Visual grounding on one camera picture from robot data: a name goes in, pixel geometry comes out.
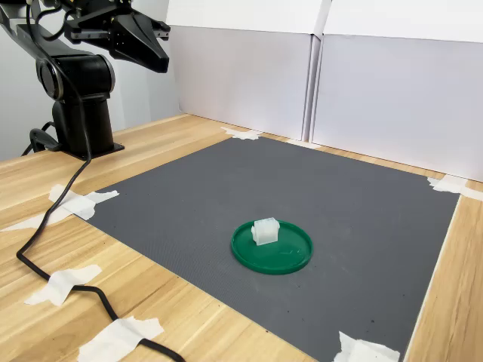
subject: green plate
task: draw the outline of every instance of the green plate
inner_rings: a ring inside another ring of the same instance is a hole
[[[309,263],[313,245],[310,236],[298,226],[278,221],[278,241],[260,245],[251,234],[254,221],[237,228],[232,236],[232,252],[244,266],[264,274],[289,274]]]

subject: masking tape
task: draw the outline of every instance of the masking tape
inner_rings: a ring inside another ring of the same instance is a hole
[[[64,189],[65,187],[62,185],[55,185],[54,187],[52,187],[51,193],[48,197],[49,200],[55,202],[59,198],[60,194],[62,194]],[[59,222],[60,220],[65,219],[73,213],[84,220],[89,220],[95,213],[94,206],[96,204],[99,204],[100,202],[103,202],[105,200],[109,200],[110,198],[114,198],[117,195],[119,195],[117,191],[105,193],[91,192],[86,196],[78,195],[75,192],[68,191],[66,197],[62,200],[62,203],[57,209],[54,210],[54,212],[48,218],[47,225]],[[0,232],[9,232],[11,230],[27,228],[37,229],[40,226],[44,215],[45,213],[41,213],[40,215],[31,217],[30,219],[24,220],[15,225],[2,229],[0,230]]]
[[[163,333],[158,318],[139,321],[134,317],[116,319],[90,342],[81,346],[78,362],[115,362],[132,352],[141,339]]]
[[[318,147],[320,147],[320,145],[316,145],[314,143],[308,143],[298,140],[288,140],[287,143],[290,143],[291,145],[306,147],[308,149],[317,149]]]
[[[436,191],[453,192],[461,194],[467,198],[483,201],[483,192],[476,191],[466,187],[467,179],[461,177],[445,175],[442,179],[433,179],[428,177],[429,185]]]
[[[258,137],[263,132],[261,130],[232,130],[230,128],[221,127],[222,130],[226,131],[226,134],[231,134],[232,138],[239,138],[240,140],[258,140]]]
[[[353,339],[339,332],[341,351],[334,362],[398,362],[399,352],[384,345]]]
[[[50,300],[58,307],[64,303],[72,287],[88,283],[101,272],[98,265],[56,271],[51,275],[45,287],[33,293],[24,303],[35,305]]]

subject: wooden tabletop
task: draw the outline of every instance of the wooden tabletop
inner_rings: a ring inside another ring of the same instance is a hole
[[[117,132],[115,141],[126,149],[94,159],[72,190],[85,195],[231,137],[220,126],[226,125],[181,115]],[[324,146],[319,150],[425,176],[443,176]],[[45,212],[51,205],[51,187],[66,185],[81,164],[61,152],[40,152],[0,163],[0,229]],[[467,186],[483,191],[481,183],[470,181]],[[97,296],[90,293],[71,293],[60,307],[49,302],[23,304],[45,285],[15,257],[32,233],[33,229],[0,232],[0,360],[76,360],[79,346],[93,339],[111,320]],[[158,318],[165,332],[155,341],[187,361],[312,360],[75,216],[48,226],[27,256],[49,274],[98,264],[102,272],[89,284],[105,292],[121,318]],[[406,360],[481,361],[481,341],[483,214],[480,201],[461,196]],[[138,346],[125,360],[168,359]]]

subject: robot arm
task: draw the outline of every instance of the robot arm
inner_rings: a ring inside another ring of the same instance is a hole
[[[154,72],[166,73],[169,58],[156,38],[168,40],[170,27],[131,7],[131,0],[44,0],[47,6],[62,6],[74,19],[67,20],[63,34],[73,44],[82,41],[106,49],[114,59],[127,60]],[[32,3],[32,18],[40,14],[38,0]],[[35,58],[42,57],[26,29],[26,1],[0,0],[0,25]],[[41,34],[47,30],[35,24]],[[75,51],[61,41],[43,41],[52,56],[89,54]]]
[[[30,132],[35,152],[45,148],[64,151],[86,159],[87,149],[79,107],[83,107],[85,127],[92,157],[116,152],[124,147],[113,142],[107,99],[115,84],[110,62],[101,55],[72,49],[58,37],[73,44],[86,42],[106,49],[114,59],[127,60],[154,72],[165,73],[169,58],[157,38],[168,40],[170,27],[131,7],[131,0],[42,0],[65,10],[63,27],[56,35],[42,28],[38,0],[32,2],[31,29],[45,55],[33,43],[26,23],[26,0],[0,0],[0,25],[18,45],[36,59],[37,76],[47,95],[55,100],[52,109],[57,141],[43,130]],[[56,70],[60,67],[69,79]]]

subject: gray mat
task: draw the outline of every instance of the gray mat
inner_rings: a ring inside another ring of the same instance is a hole
[[[339,331],[404,354],[458,199],[423,176],[264,138],[114,189],[89,223],[320,361]],[[263,275],[233,257],[235,229],[271,216],[310,235],[307,267]]]

